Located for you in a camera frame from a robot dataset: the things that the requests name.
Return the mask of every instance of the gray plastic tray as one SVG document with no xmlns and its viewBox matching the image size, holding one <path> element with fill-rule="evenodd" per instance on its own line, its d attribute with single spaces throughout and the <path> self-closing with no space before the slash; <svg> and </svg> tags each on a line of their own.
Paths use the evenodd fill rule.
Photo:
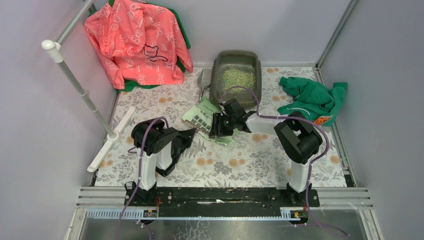
<svg viewBox="0 0 424 240">
<path fill-rule="evenodd" d="M 253 75 L 253 87 L 249 87 L 254 92 L 259 102 L 262 97 L 262 71 L 261 62 L 258 56 L 251 51 L 222 51 L 213 63 L 212 78 L 210 80 L 209 99 L 218 104 L 221 96 L 228 87 L 223 80 L 226 71 L 236 69 L 244 73 Z M 243 108 L 256 106 L 255 98 L 246 90 L 241 92 L 229 92 L 223 101 L 236 99 Z"/>
</svg>

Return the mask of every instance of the green cloth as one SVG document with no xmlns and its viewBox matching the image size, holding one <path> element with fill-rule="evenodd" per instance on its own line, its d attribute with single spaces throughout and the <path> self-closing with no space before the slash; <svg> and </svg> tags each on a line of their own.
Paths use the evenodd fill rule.
<svg viewBox="0 0 424 240">
<path fill-rule="evenodd" d="M 114 5 L 114 3 L 115 3 L 115 0 L 109 0 L 108 3 L 112 7 Z M 160 6 L 160 5 L 157 5 L 157 4 L 152 3 L 152 2 L 147 2 L 147 4 L 152 4 L 152 5 L 156 5 L 156 6 L 159 6 L 159 7 L 166 8 L 171 13 L 173 13 L 175 15 L 175 18 L 176 18 L 176 21 L 178 23 L 179 29 L 181 30 L 182 37 L 184 38 L 185 45 L 187 46 L 187 49 L 190 49 L 192 46 L 190 45 L 189 38 L 187 37 L 186 31 L 184 30 L 183 23 L 181 22 L 180 16 L 178 16 L 178 13 L 174 9 L 172 9 L 172 8 L 165 7 L 165 6 Z M 177 58 L 176 58 L 176 65 L 181 69 L 181 71 L 183 73 L 186 72 L 186 68 L 184 67 L 183 63 L 181 62 L 179 56 L 177 56 Z M 135 81 L 125 80 L 125 88 L 124 89 L 121 89 L 120 91 L 122 91 L 122 92 L 130 92 L 135 87 L 140 87 L 140 88 L 144 88 L 144 89 L 152 89 L 152 88 L 155 88 L 157 86 L 159 86 L 159 85 L 140 85 L 140 84 L 138 84 Z"/>
<path fill-rule="evenodd" d="M 282 77 L 279 85 L 295 100 L 278 108 L 280 114 L 299 111 L 309 121 L 325 127 L 336 120 L 348 88 L 346 82 L 335 82 L 330 90 L 319 82 L 303 77 Z"/>
<path fill-rule="evenodd" d="M 222 145 L 232 144 L 234 140 L 230 136 L 209 138 L 209 132 L 212 127 L 212 116 L 214 113 L 220 113 L 221 111 L 220 106 L 213 103 L 207 97 L 202 97 L 200 103 L 191 107 L 181 119 L 186 125 L 196 128 L 198 130 L 197 133 L 206 140 Z"/>
</svg>

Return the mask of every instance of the litter box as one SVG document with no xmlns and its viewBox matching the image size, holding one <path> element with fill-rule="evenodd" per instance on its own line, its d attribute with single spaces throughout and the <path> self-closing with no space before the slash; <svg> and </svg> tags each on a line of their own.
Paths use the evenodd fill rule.
<svg viewBox="0 0 424 240">
<path fill-rule="evenodd" d="M 262 97 L 262 71 L 258 56 L 251 51 L 222 51 L 213 63 L 209 99 L 218 104 L 225 90 L 234 86 L 246 87 Z M 223 102 L 236 99 L 243 108 L 256 106 L 255 98 L 245 89 L 233 88 Z"/>
</svg>

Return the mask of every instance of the gray floor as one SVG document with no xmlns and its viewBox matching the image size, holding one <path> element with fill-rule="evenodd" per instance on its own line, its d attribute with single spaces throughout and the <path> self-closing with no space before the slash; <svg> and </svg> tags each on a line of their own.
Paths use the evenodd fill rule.
<svg viewBox="0 0 424 240">
<path fill-rule="evenodd" d="M 367 239 L 361 217 L 355 210 L 314 210 L 320 223 L 335 225 L 349 234 L 349 240 Z M 118 220 L 88 218 L 81 240 L 113 240 Z M 156 220 L 148 225 L 154 240 L 338 240 L 317 226 L 294 228 L 275 220 Z M 148 240 L 145 228 L 135 220 L 123 220 L 119 239 Z"/>
</svg>

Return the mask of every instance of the scoop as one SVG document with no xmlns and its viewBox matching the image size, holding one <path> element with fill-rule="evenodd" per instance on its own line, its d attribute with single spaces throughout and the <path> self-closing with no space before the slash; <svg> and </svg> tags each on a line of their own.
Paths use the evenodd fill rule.
<svg viewBox="0 0 424 240">
<path fill-rule="evenodd" d="M 197 85 L 200 87 L 199 99 L 197 103 L 200 103 L 203 97 L 203 92 L 209 88 L 211 85 L 212 78 L 212 69 L 211 68 L 203 68 L 200 72 L 200 75 L 197 79 Z"/>
</svg>

